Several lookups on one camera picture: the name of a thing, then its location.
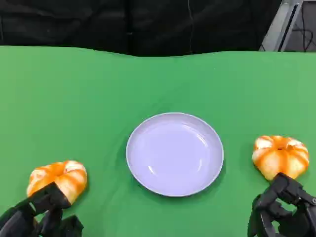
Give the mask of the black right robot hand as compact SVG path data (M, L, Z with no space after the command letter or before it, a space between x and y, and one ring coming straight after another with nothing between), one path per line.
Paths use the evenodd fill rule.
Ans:
M269 187L252 203L249 237L314 237L316 197L284 173L278 173Z

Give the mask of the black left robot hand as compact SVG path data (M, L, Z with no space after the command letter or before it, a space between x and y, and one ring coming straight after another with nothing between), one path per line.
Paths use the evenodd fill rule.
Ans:
M52 182L8 209L0 217L2 237L81 237L83 224L77 216L63 219L71 207Z

